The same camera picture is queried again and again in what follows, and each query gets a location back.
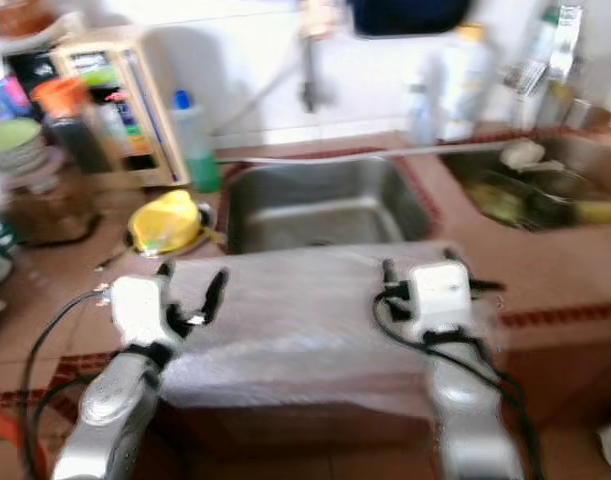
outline yellow bowl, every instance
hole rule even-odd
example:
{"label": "yellow bowl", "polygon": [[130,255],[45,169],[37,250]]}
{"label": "yellow bowl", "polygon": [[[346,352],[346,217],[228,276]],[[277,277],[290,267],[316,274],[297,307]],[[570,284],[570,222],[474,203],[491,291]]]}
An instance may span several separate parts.
{"label": "yellow bowl", "polygon": [[200,219],[189,194],[174,190],[134,212],[128,227],[139,250],[158,254],[177,250],[194,240],[201,228]]}

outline blue bottle cap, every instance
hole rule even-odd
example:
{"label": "blue bottle cap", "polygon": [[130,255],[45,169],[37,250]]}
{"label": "blue bottle cap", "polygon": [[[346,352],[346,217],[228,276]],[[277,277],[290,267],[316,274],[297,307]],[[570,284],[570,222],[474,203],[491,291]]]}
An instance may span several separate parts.
{"label": "blue bottle cap", "polygon": [[186,90],[176,90],[174,93],[174,108],[176,110],[187,110],[192,106],[192,99]]}

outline black cable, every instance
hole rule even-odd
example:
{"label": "black cable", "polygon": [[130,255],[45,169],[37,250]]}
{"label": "black cable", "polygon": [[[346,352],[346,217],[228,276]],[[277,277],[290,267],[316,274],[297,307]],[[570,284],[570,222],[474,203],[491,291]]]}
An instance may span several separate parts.
{"label": "black cable", "polygon": [[36,360],[36,355],[38,354],[38,350],[41,348],[47,336],[54,329],[54,327],[67,315],[70,310],[72,310],[76,305],[90,298],[100,297],[103,292],[88,292],[71,300],[67,305],[65,305],[60,312],[56,314],[56,316],[47,324],[43,332],[39,335],[36,342],[32,346],[29,356],[25,361],[25,368],[23,369],[23,376],[21,379],[21,402],[18,411],[19,417],[19,435],[23,441],[23,447],[20,449],[21,455],[21,463],[26,469],[26,473],[29,475],[29,478],[32,480],[38,479],[38,471],[36,469],[36,464],[34,462],[34,452],[32,445],[32,437],[30,430],[31,426],[29,425],[29,419],[27,416],[27,408],[29,402],[29,383],[30,378],[32,376],[32,368],[34,367],[34,362]]}
{"label": "black cable", "polygon": [[453,365],[458,366],[459,368],[465,370],[466,372],[474,375],[481,382],[483,382],[488,387],[491,387],[497,390],[504,401],[516,412],[520,427],[521,427],[521,435],[523,437],[523,441],[525,444],[525,453],[528,457],[528,462],[531,468],[531,478],[533,480],[544,480],[544,475],[541,467],[541,458],[540,458],[540,444],[538,441],[538,436],[536,434],[536,430],[532,425],[531,421],[527,417],[527,413],[525,412],[525,394],[523,393],[520,385],[514,381],[509,375],[503,372],[497,371],[494,367],[490,365],[495,374],[499,374],[498,377],[505,381],[508,385],[515,390],[515,394],[513,395],[509,393],[507,390],[503,388],[501,384],[499,384],[495,379],[489,378],[487,375],[481,373],[476,368],[468,365],[467,363],[452,357],[446,353],[440,352],[433,348],[428,347],[427,345],[420,342],[412,342],[407,340],[397,333],[390,330],[385,323],[382,321],[380,314],[378,313],[378,307],[387,296],[386,292],[381,292],[374,297],[372,301],[372,315],[373,320],[376,326],[390,339],[394,340],[400,345],[411,348],[413,350],[417,350],[425,355],[433,356],[445,360],[447,362],[452,363]]}
{"label": "black cable", "polygon": [[97,376],[98,374],[96,373],[89,374],[89,375],[81,375],[79,377],[76,377],[74,380],[70,380],[69,382],[65,382],[60,385],[57,385],[54,388],[45,392],[45,394],[41,397],[38,404],[36,405],[36,409],[34,410],[34,413],[32,414],[31,430],[30,430],[30,435],[32,437],[32,445],[36,444],[35,440],[38,437],[38,428],[40,425],[41,413],[43,413],[43,410],[45,410],[45,407],[49,405],[52,399],[56,395],[61,393],[63,390],[66,390],[70,387],[75,387],[76,385],[88,385]]}

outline plastic sheet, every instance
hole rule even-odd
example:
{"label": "plastic sheet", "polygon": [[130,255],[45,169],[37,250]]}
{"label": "plastic sheet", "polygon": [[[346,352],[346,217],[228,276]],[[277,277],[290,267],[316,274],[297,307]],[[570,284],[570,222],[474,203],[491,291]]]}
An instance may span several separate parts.
{"label": "plastic sheet", "polygon": [[[195,328],[165,371],[163,398],[180,408],[349,402],[433,416],[425,358],[387,339],[371,305],[382,289],[382,260],[392,258],[403,279],[414,265],[444,260],[446,246],[325,247],[178,263],[172,293],[186,310],[201,305],[220,268],[230,269],[230,280],[215,323]],[[489,336],[489,310],[475,308]]]}

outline sink basin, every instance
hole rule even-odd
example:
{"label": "sink basin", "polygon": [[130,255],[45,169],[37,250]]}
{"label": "sink basin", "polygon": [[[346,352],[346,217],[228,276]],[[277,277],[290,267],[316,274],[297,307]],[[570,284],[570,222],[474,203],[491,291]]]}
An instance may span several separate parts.
{"label": "sink basin", "polygon": [[[544,160],[558,160],[568,170],[581,175],[591,182],[591,191],[580,195],[578,198],[574,198],[574,200],[611,201],[610,146],[571,135],[539,140],[538,143],[545,147]],[[522,185],[522,188],[529,189],[530,187],[525,185],[529,184],[530,175],[533,174],[519,174],[506,167],[500,161],[501,152],[502,150],[498,147],[490,150],[484,150],[484,147],[482,147],[476,151],[444,154],[440,158],[468,195],[471,192],[469,189],[477,184],[477,182],[480,182],[482,178],[485,178],[486,174],[487,178],[490,178],[489,172],[493,172],[492,175],[495,178],[499,178],[496,174],[500,174],[501,178],[509,178],[507,185],[511,185],[511,182],[514,180],[526,182],[519,183],[518,186]],[[535,231],[565,227],[560,225],[539,227]]]}
{"label": "sink basin", "polygon": [[228,250],[420,240],[430,219],[392,163],[377,157],[250,168],[229,187]]}

